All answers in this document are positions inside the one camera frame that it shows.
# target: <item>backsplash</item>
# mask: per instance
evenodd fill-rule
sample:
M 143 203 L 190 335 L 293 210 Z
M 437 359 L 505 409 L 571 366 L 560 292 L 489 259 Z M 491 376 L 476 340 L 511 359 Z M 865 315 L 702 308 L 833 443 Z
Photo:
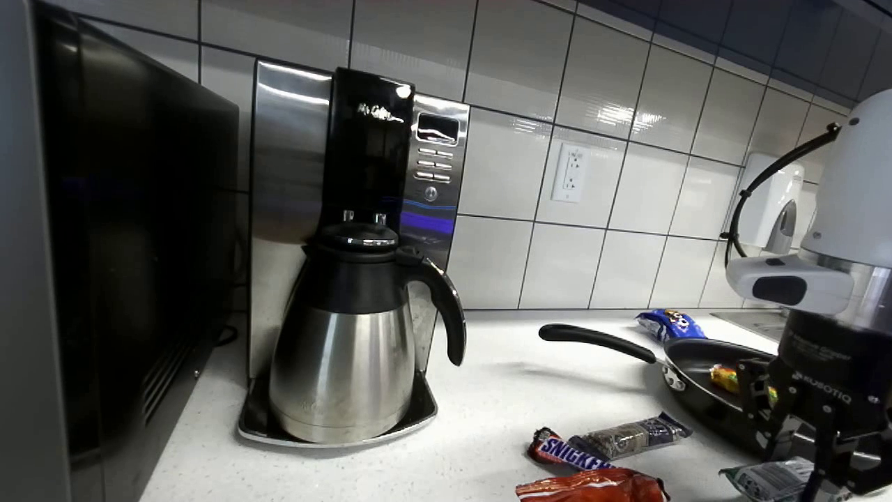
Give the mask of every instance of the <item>backsplash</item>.
M 242 234 L 257 59 L 469 100 L 448 264 L 469 309 L 742 308 L 720 231 L 745 156 L 778 156 L 847 114 L 574 0 L 57 2 L 242 110 Z M 589 156 L 579 200 L 555 197 L 567 149 Z M 824 154 L 804 165 L 808 220 Z

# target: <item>kitchen counter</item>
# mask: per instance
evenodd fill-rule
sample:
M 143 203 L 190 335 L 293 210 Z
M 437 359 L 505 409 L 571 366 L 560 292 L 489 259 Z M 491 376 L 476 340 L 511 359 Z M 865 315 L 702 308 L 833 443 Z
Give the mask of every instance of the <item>kitchen counter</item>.
M 246 400 L 242 354 L 211 354 L 143 502 L 496 502 L 515 500 L 519 482 L 550 478 L 525 450 L 539 426 L 560 436 L 590 433 L 660 409 L 682 419 L 695 436 L 618 467 L 663 478 L 678 502 L 738 500 L 720 478 L 726 467 L 752 464 L 695 423 L 663 387 L 656 366 L 610 349 L 539 340 L 540 323 L 579 323 L 657 349 L 634 330 L 634 315 L 469 315 L 463 368 L 447 363 L 436 335 L 430 387 L 437 419 L 415 436 L 358 451 L 286 451 L 246 443 L 235 423 Z M 776 352 L 776 338 L 696 315 L 707 338 Z

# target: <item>pan handle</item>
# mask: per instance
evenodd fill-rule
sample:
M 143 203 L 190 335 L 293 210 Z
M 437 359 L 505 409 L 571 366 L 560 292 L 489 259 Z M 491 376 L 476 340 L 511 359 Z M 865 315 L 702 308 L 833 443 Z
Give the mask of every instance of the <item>pan handle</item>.
M 539 338 L 540 340 L 574 340 L 574 342 L 606 345 L 606 349 L 639 358 L 639 359 L 645 359 L 649 366 L 657 363 L 657 358 L 649 349 L 639 345 L 639 342 L 614 338 L 608 333 L 583 330 L 583 327 L 547 323 L 547 327 L 539 330 Z

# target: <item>electrical outlet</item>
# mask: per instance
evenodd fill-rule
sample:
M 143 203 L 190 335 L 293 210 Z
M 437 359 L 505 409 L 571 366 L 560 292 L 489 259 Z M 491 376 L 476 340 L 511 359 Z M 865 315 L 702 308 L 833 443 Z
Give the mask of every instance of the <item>electrical outlet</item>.
M 586 170 L 589 170 L 589 150 L 578 146 L 562 146 L 558 160 L 551 200 L 579 200 Z

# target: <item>frying pan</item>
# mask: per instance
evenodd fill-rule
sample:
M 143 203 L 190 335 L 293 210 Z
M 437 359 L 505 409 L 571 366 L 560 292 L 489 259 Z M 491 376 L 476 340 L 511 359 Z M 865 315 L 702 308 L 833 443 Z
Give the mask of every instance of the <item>frying pan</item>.
M 569 327 L 569 323 L 547 323 L 539 330 L 539 338 L 558 340 L 558 342 L 590 342 L 606 345 L 629 358 L 639 358 L 649 366 L 657 363 L 657 358 L 629 340 Z M 755 441 L 758 422 L 755 422 L 755 402 L 748 402 L 745 394 L 731 394 L 710 383 L 714 366 L 731 366 L 748 372 L 766 375 L 766 366 L 772 363 L 772 354 L 737 345 L 737 342 L 716 342 L 716 340 L 671 340 L 666 345 L 666 363 L 663 363 L 663 380 L 671 391 L 671 395 L 705 426 L 728 437 L 731 443 L 748 450 L 749 455 L 760 455 L 763 446 Z

